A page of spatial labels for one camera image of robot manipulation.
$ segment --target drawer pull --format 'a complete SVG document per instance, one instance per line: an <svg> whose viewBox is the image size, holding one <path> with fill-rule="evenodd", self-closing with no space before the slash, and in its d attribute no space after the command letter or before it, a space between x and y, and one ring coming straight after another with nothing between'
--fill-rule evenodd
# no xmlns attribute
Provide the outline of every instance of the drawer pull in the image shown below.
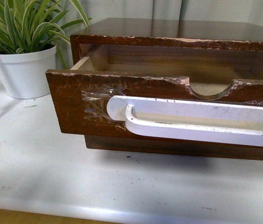
<svg viewBox="0 0 263 224"><path fill-rule="evenodd" d="M114 96L107 111L138 135L263 147L263 107Z"/></svg>

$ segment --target wooden floor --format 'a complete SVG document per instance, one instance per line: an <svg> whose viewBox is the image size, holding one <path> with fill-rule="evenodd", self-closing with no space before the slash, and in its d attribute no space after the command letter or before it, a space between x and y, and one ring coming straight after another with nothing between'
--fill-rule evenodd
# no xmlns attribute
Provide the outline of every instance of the wooden floor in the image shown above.
<svg viewBox="0 0 263 224"><path fill-rule="evenodd" d="M78 218L0 210L0 224L114 224Z"/></svg>

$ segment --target worn wood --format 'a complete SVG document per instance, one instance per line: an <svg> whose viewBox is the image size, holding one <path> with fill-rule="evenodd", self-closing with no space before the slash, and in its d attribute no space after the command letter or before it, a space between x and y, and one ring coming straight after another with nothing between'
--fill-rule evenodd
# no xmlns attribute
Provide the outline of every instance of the worn wood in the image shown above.
<svg viewBox="0 0 263 224"><path fill-rule="evenodd" d="M263 148L136 135L106 111L114 95L263 106L263 27L106 19L71 43L76 65L47 71L63 133L91 148L263 160Z"/></svg>
<svg viewBox="0 0 263 224"><path fill-rule="evenodd" d="M30 212L0 209L0 224L114 224L110 222L92 221L79 218L50 216Z"/></svg>
<svg viewBox="0 0 263 224"><path fill-rule="evenodd" d="M103 66L88 66L89 61ZM208 96L221 93L233 79L263 80L263 52L98 45L72 68L76 69L189 76L192 90Z"/></svg>
<svg viewBox="0 0 263 224"><path fill-rule="evenodd" d="M126 73L118 72L49 70L47 79L64 133L156 140L132 134L126 130L124 122L112 121L106 111L108 100L113 95L201 100L191 90L188 77L137 77L136 74L126 76ZM263 105L263 81L234 80L226 92L216 102Z"/></svg>
<svg viewBox="0 0 263 224"><path fill-rule="evenodd" d="M163 141L85 135L87 148L127 152L263 160L263 148L195 141Z"/></svg>
<svg viewBox="0 0 263 224"><path fill-rule="evenodd" d="M71 42L74 46L92 43L263 51L263 27L243 22L108 18L72 35Z"/></svg>

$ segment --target cabinet top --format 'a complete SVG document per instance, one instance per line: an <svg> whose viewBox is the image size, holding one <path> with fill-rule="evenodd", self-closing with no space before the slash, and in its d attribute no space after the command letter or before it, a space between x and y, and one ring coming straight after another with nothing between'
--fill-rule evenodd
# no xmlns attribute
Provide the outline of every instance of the cabinet top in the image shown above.
<svg viewBox="0 0 263 224"><path fill-rule="evenodd" d="M120 44L263 51L263 27L244 22L108 18L71 36L72 44Z"/></svg>

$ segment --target scratch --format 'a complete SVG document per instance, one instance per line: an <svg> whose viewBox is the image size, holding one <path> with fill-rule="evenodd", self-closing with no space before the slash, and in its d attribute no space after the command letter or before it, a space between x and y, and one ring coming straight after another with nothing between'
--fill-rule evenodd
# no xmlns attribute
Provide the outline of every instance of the scratch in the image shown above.
<svg viewBox="0 0 263 224"><path fill-rule="evenodd" d="M34 106L37 106L37 105L32 105L32 106L25 106L24 108L28 108L28 107L34 107Z"/></svg>
<svg viewBox="0 0 263 224"><path fill-rule="evenodd" d="M66 84L65 84L65 89L66 89L66 86L67 86L67 83L68 83L68 78L69 78L69 76L67 76L67 79L66 79Z"/></svg>
<svg viewBox="0 0 263 224"><path fill-rule="evenodd" d="M81 81L80 81L80 84L79 84L79 86L77 87L77 89L75 90L75 92L80 88L80 86L82 85L82 81L83 81L83 76L82 76L82 78L81 78Z"/></svg>

